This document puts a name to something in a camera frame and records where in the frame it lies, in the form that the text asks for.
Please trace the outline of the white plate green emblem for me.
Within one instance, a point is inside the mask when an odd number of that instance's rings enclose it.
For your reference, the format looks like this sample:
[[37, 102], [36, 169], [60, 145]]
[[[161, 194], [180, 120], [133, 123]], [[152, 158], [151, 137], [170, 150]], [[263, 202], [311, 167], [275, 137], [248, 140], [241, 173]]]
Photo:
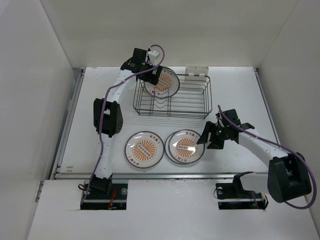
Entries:
[[167, 138], [166, 138], [166, 141], [165, 141], [165, 153], [167, 155], [167, 157], [172, 161], [172, 162], [176, 162], [175, 159], [173, 158], [171, 152], [170, 152], [170, 149], [169, 149], [169, 141], [171, 139], [172, 136], [175, 135], [175, 132], [171, 133]]

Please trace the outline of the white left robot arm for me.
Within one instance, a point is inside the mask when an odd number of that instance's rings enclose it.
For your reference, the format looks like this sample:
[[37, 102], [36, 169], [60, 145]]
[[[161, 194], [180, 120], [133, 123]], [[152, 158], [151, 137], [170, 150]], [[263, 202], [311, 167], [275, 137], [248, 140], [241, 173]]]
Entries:
[[84, 189], [87, 193], [94, 191], [103, 199], [111, 195], [113, 173], [111, 158], [107, 154], [113, 145], [114, 136], [122, 130], [124, 124], [120, 102], [137, 80], [154, 86], [158, 84], [164, 58], [165, 51], [160, 45], [151, 45], [147, 50], [135, 48], [132, 57], [121, 65], [115, 83], [107, 89], [105, 96], [94, 100], [93, 125], [98, 133], [100, 152]]

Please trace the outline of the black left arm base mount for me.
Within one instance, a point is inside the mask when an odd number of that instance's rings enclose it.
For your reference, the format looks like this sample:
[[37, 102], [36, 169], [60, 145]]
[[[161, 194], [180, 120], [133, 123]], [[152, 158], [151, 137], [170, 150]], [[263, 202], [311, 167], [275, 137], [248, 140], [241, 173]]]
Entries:
[[81, 210], [126, 210], [128, 196], [128, 183], [113, 183], [107, 192], [93, 190], [88, 192], [83, 203], [80, 203]]

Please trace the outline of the orange sunburst plate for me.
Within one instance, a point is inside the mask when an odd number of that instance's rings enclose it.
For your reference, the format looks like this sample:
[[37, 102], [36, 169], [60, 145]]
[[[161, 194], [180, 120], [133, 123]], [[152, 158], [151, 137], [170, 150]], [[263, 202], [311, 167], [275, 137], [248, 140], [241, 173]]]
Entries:
[[165, 144], [161, 137], [152, 131], [134, 133], [125, 143], [124, 156], [135, 168], [149, 169], [163, 158]]
[[168, 138], [168, 151], [173, 159], [180, 164], [193, 164], [199, 161], [205, 153], [205, 145], [197, 144], [201, 135], [191, 129], [174, 132]]
[[163, 67], [160, 73], [157, 85], [144, 82], [144, 89], [151, 96], [165, 99], [174, 96], [180, 88], [180, 80], [176, 73], [168, 68]]

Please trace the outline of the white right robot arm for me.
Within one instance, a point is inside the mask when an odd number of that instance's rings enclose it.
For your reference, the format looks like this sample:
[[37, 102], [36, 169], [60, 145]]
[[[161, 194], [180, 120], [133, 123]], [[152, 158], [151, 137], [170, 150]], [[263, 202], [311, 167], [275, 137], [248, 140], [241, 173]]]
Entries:
[[216, 187], [223, 191], [220, 199], [245, 199], [255, 194], [269, 194], [277, 203], [311, 194], [304, 209], [317, 198], [317, 183], [302, 154], [262, 137], [250, 123], [242, 123], [235, 109], [219, 110], [215, 123], [207, 121], [197, 145], [222, 150], [225, 141], [234, 141], [254, 154], [267, 168], [267, 173], [238, 173], [232, 182]]

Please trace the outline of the orange sunburst plate front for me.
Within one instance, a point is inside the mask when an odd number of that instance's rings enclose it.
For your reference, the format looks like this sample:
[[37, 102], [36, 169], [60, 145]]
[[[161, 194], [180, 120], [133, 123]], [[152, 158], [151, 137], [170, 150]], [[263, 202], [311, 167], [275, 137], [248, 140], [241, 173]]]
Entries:
[[161, 137], [152, 131], [134, 133], [125, 143], [124, 156], [135, 168], [149, 169], [163, 158], [165, 144]]

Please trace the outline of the white plastic cutlery holder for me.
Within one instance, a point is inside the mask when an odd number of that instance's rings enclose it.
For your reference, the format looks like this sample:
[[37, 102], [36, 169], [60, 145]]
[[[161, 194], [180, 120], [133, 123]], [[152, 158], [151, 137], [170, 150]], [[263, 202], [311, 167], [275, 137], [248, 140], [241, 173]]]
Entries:
[[204, 81], [208, 72], [208, 66], [188, 64], [185, 66], [185, 79], [191, 81]]

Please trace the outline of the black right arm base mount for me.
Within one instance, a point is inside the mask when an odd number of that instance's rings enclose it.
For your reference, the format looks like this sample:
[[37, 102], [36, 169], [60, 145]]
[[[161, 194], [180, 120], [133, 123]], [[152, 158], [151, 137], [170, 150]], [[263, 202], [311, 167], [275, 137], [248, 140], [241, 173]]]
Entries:
[[218, 199], [219, 210], [266, 210], [269, 205], [268, 198], [255, 191], [236, 191], [231, 182], [218, 182], [213, 192]]

